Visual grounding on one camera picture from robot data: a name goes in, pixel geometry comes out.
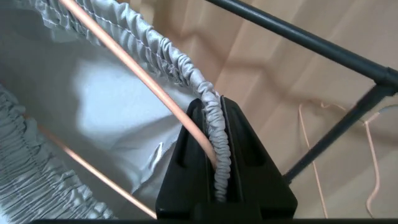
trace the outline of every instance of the black rod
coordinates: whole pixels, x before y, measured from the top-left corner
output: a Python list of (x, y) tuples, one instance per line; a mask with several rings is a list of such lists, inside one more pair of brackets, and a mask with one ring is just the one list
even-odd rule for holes
[(238, 0), (207, 0), (229, 12), (247, 19), (286, 39), (310, 49), (334, 62), (354, 70), (376, 83), (388, 83), (398, 88), (398, 72), (368, 60), (332, 42), (307, 32), (293, 24), (272, 16)]
[(350, 110), (343, 119), (341, 119), (316, 145), (304, 155), (293, 168), (285, 175), (288, 183), (303, 171), (312, 161), (314, 161), (321, 153), (323, 153), (336, 139), (348, 130), (359, 118), (366, 112), (375, 107), (386, 96), (395, 94), (395, 89), (390, 86), (375, 85), (371, 88)]

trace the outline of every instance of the gray fabric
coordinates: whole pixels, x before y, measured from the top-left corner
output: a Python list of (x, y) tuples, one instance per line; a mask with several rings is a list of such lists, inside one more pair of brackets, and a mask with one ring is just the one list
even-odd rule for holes
[[(116, 1), (76, 1), (91, 17), (115, 39), (141, 65), (158, 76), (186, 86), (202, 100), (209, 139), (217, 156), (215, 172), (216, 198), (225, 201), (230, 173), (228, 137), (224, 131), (225, 119), (221, 110), (220, 96), (213, 85), (206, 81), (192, 64), (190, 58), (175, 48), (168, 38), (156, 32), (128, 4)], [(20, 7), (28, 1), (17, 1)], [(101, 42), (81, 22), (56, 0), (29, 0), (29, 5), (39, 11), (44, 23), (50, 28), (64, 29), (93, 44)]]
[(74, 171), (53, 154), (25, 108), (0, 85), (0, 216), (26, 223), (38, 218), (113, 218)]

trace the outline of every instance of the beige curtain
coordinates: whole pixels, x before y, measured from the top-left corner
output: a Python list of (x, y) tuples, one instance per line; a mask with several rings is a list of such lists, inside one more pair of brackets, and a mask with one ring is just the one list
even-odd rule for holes
[[(244, 2), (398, 68), (398, 1)], [(299, 104), (319, 98), (350, 108), (374, 84), (204, 0), (132, 0), (131, 6), (188, 54), (221, 94), (240, 105), (282, 173), (308, 150), (299, 126)], [(393, 103), (397, 97), (386, 99), (372, 113)], [(312, 145), (344, 115), (311, 103), (303, 113)], [(374, 215), (398, 217), (398, 110), (383, 113), (371, 124), (371, 132), (381, 172)], [(330, 217), (369, 217), (365, 201), (374, 187), (374, 171), (361, 123), (322, 154), (317, 166)], [(299, 202), (296, 217), (323, 217), (311, 167), (291, 188)]]

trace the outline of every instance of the black metal frame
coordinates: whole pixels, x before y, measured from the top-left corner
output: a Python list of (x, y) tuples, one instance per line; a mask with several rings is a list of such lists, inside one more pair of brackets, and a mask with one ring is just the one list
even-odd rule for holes
[(304, 155), (285, 175), (291, 182), (301, 171), (344, 134), (359, 118), (375, 107), (386, 96), (398, 92), (398, 71), (346, 50), (332, 42), (274, 17), (256, 7), (238, 0), (206, 0), (248, 21), (285, 37), (342, 66), (374, 80), (375, 85), (315, 146)]

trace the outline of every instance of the beige wall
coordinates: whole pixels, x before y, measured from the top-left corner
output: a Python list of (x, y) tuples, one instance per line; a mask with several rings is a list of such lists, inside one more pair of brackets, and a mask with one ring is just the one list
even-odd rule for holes
[[(351, 107), (372, 81), (204, 0), (132, 0), (155, 28), (187, 53), (216, 89), (236, 101), (281, 172), (307, 150), (298, 105), (321, 98)], [(245, 0), (357, 54), (398, 68), (398, 1)], [(378, 107), (398, 103), (398, 97)], [(315, 143), (343, 113), (304, 107)], [(398, 110), (371, 125), (381, 166), (376, 217), (398, 217)], [(365, 201), (374, 186), (371, 154), (358, 123), (318, 160), (330, 217), (369, 217)], [(322, 217), (312, 169), (291, 185), (297, 217)]]

